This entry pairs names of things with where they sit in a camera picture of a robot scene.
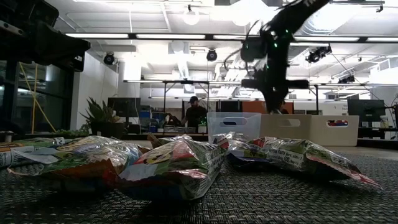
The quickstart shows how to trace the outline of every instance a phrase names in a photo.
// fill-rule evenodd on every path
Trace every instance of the clear plastic bin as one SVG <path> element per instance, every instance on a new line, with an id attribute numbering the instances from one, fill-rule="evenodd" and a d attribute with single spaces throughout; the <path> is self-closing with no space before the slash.
<path id="1" fill-rule="evenodd" d="M 213 142 L 214 134 L 223 134 L 234 131 L 243 133 L 249 139 L 260 137 L 261 114 L 260 113 L 207 113 L 207 126 L 209 142 Z"/>

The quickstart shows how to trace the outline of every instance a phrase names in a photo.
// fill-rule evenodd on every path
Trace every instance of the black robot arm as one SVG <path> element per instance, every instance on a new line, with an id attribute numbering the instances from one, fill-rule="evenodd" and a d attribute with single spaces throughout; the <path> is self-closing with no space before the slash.
<path id="1" fill-rule="evenodd" d="M 289 88 L 308 88 L 307 80 L 286 80 L 289 45 L 304 22 L 329 3 L 330 0 L 297 0 L 282 10 L 260 31 L 260 52 L 252 58 L 267 57 L 263 70 L 257 71 L 254 79 L 242 80 L 242 86 L 261 91 L 266 101 L 267 111 L 279 111 L 279 105 L 289 92 Z"/>

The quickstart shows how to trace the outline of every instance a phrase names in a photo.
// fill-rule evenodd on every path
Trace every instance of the computer monitor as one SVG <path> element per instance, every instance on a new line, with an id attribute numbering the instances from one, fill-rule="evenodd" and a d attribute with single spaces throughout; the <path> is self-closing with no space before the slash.
<path id="1" fill-rule="evenodd" d="M 141 110 L 141 99 L 109 97 L 108 106 L 112 107 L 119 117 L 137 118 Z"/>
<path id="2" fill-rule="evenodd" d="M 348 114 L 359 115 L 359 126 L 364 126 L 363 122 L 380 121 L 380 116 L 386 115 L 384 100 L 347 100 L 347 103 Z"/>

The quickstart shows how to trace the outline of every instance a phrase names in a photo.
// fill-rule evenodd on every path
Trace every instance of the woven floor mat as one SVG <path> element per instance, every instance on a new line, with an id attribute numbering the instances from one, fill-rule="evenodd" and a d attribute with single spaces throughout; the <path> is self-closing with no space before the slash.
<path id="1" fill-rule="evenodd" d="M 154 203 L 117 190 L 56 193 L 3 169 L 0 223 L 398 223 L 398 161 L 345 156 L 384 190 L 355 180 L 319 183 L 289 172 L 238 172 L 225 162 L 203 198 Z"/>

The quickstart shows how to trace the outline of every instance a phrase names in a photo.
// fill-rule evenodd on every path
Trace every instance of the baseball cap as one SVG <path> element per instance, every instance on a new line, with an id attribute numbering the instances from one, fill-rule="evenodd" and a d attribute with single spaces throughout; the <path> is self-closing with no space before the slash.
<path id="1" fill-rule="evenodd" d="M 189 99 L 189 103 L 194 103 L 195 101 L 199 101 L 199 99 L 196 96 L 193 96 Z"/>

